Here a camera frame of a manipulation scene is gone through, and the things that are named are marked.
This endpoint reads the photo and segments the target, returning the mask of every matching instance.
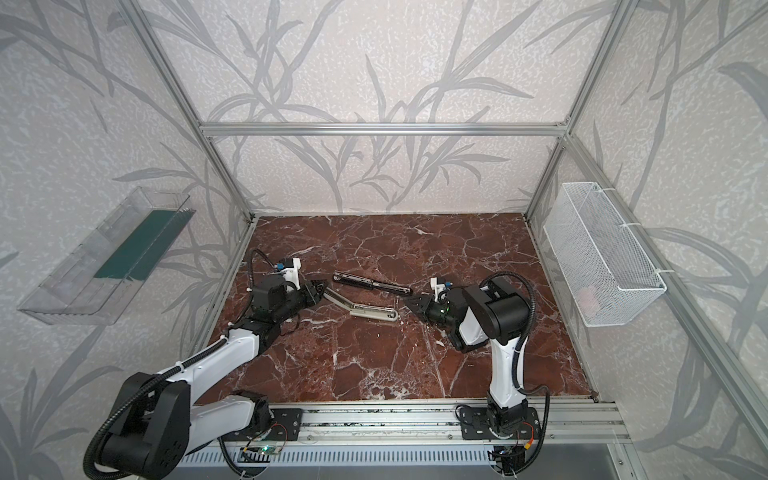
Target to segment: white wire basket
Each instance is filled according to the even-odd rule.
[[[586,326],[626,325],[667,291],[595,182],[562,184],[544,231]]]

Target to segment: wall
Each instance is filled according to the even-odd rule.
[[[642,5],[576,126],[617,192],[768,392],[768,3]],[[586,330],[541,226],[553,287],[603,399],[619,403],[650,478],[768,478],[768,458],[663,300]]]
[[[82,452],[130,374],[176,361],[244,227],[116,7],[0,6],[0,476],[83,478]],[[136,186],[197,212],[113,326],[16,310]]]
[[[205,121],[556,122],[614,0],[141,0]],[[547,138],[224,138],[256,211],[524,211]]]

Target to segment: aluminum frame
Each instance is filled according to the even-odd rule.
[[[222,160],[218,151],[200,129],[200,119],[197,116],[197,112],[195,111],[189,96],[184,91],[181,81],[176,75],[176,71],[173,66],[171,66],[168,57],[165,55],[162,45],[154,34],[149,20],[147,19],[147,16],[144,15],[144,11],[141,9],[138,0],[115,1],[118,4],[127,26],[134,32],[141,47],[144,49],[144,52],[157,70],[161,80],[170,92],[171,97],[173,97],[181,110],[181,114],[187,122],[187,126],[190,128],[192,135],[195,136],[200,148],[208,157],[214,171],[218,174],[219,178],[221,178],[221,181],[224,183],[227,191],[229,191],[235,204],[243,211],[243,215],[247,219],[250,219],[252,217],[252,212],[250,211],[250,206],[248,205],[245,196],[240,192],[233,175]]]
[[[221,277],[222,281],[219,282],[219,286],[214,293],[213,299],[208,304],[208,309],[203,317],[202,324],[200,326],[200,335],[192,342],[184,354],[184,358],[192,356],[196,352],[200,352],[205,346],[208,345],[210,336],[213,335],[216,328],[216,321],[219,319],[221,310],[224,308],[224,302],[232,290],[235,284],[235,276],[240,270],[240,265],[245,257],[245,251],[250,244],[250,239],[253,236],[253,232],[256,230],[258,217],[253,218],[248,225],[248,228],[240,235],[240,239],[237,241],[237,249],[230,259],[227,270]]]
[[[566,134],[564,146],[589,180],[596,182],[604,189],[613,188],[611,181],[578,138]],[[634,224],[638,223],[637,218],[621,195],[616,190],[604,192],[624,220],[634,228],[637,242],[656,268],[674,270],[648,232],[640,224]],[[768,455],[768,399],[717,332],[683,280],[674,272],[662,273],[662,275],[665,275],[664,279],[667,283],[667,294],[664,295],[667,305],[704,362],[723,384],[723,390],[733,403],[733,407],[742,415],[747,427]]]
[[[528,400],[542,411],[542,397]],[[486,452],[493,445],[508,445],[510,440],[462,440],[454,414],[455,406],[460,403],[486,406],[487,399],[274,403],[271,404],[274,408],[300,407],[304,413],[298,440],[287,442],[283,453],[264,466],[491,465]],[[228,442],[230,457],[248,443],[245,439]],[[258,446],[273,443],[250,442],[249,448],[257,452]],[[577,443],[606,445],[618,478],[645,480],[614,403],[595,403],[585,396],[559,396],[551,400],[545,444]],[[416,458],[419,452],[425,455]],[[260,456],[258,461],[268,462],[269,457]],[[212,445],[185,457],[178,466],[224,467],[225,464],[218,446]]]
[[[454,414],[460,403],[486,407],[488,400],[359,400],[270,406],[304,410],[298,443],[305,445],[508,444],[508,440],[501,439],[462,440]],[[542,415],[544,397],[528,397],[528,404]],[[546,442],[613,444],[631,440],[615,403],[595,403],[585,396],[559,396],[551,400]]]
[[[380,124],[380,123],[203,123],[200,129],[210,137],[265,135],[461,135],[558,137],[562,123],[488,124]]]
[[[605,29],[605,35],[594,54],[592,63],[587,70],[587,75],[584,77],[584,81],[581,83],[581,87],[576,94],[576,100],[571,107],[571,111],[565,118],[566,128],[563,133],[564,136],[570,134],[580,120],[581,114],[584,112],[587,102],[589,101],[589,97],[592,96],[592,92],[603,75],[606,65],[611,60],[611,56],[613,56],[614,51],[616,51],[616,47],[618,46],[619,41],[621,41],[621,37],[624,35],[627,25],[629,25],[632,12],[634,12],[638,2],[639,0],[619,0],[616,2],[616,7],[611,15],[611,20],[608,22],[608,26]],[[544,188],[558,169],[563,150],[561,142],[562,138],[558,138],[558,143],[552,151],[547,167],[536,185],[536,190],[534,190],[531,202],[528,203],[528,208],[525,210],[525,218],[527,219],[530,219],[533,215],[534,210],[536,210],[538,203],[541,201],[541,195],[544,193]]]

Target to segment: red marble surface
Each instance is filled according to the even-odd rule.
[[[538,289],[538,322],[525,350],[525,385],[547,383],[555,395],[590,392],[571,339],[520,214],[262,217],[250,247],[273,261],[299,257],[307,279],[331,279],[334,270],[429,291],[431,276],[457,285],[492,272],[514,270]],[[256,281],[268,266],[254,260]],[[211,340],[243,308],[241,267]],[[281,336],[254,361],[233,371],[201,399],[214,402],[235,389],[264,393],[271,402],[358,399],[484,397],[491,381],[491,352],[455,351],[442,332],[427,326],[401,298],[378,290],[331,283],[347,298],[394,306],[400,320],[350,316],[324,300],[301,313],[295,333]],[[296,320],[283,324],[289,332]]]

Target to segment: transparent plastic tray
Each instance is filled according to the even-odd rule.
[[[188,199],[136,188],[18,309],[48,324],[114,324],[192,217]]]

